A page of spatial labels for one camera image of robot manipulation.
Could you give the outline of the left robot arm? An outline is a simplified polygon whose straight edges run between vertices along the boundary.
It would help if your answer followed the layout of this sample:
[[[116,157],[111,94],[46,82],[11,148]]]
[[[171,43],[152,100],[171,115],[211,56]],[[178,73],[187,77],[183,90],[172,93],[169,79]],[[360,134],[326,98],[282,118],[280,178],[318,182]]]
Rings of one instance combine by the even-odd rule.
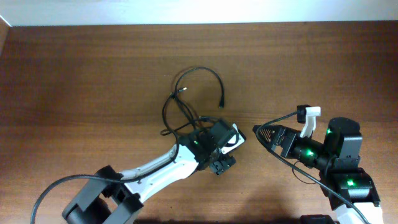
[[[144,202],[168,185],[210,168],[221,175],[236,162],[230,152],[246,141],[236,124],[219,119],[209,128],[180,136],[171,150],[131,170],[97,171],[64,208],[67,223],[133,223]]]

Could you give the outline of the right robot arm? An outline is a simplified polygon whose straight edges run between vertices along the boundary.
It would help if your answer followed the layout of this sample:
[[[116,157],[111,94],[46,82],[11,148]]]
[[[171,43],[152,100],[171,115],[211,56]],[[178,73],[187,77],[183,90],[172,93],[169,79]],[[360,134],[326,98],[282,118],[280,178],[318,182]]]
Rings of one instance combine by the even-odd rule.
[[[298,118],[301,131],[276,120],[255,125],[254,134],[267,152],[320,186],[338,223],[383,223],[381,199],[371,176],[359,166],[363,136],[359,123],[330,120],[325,139],[312,138],[316,117]]]

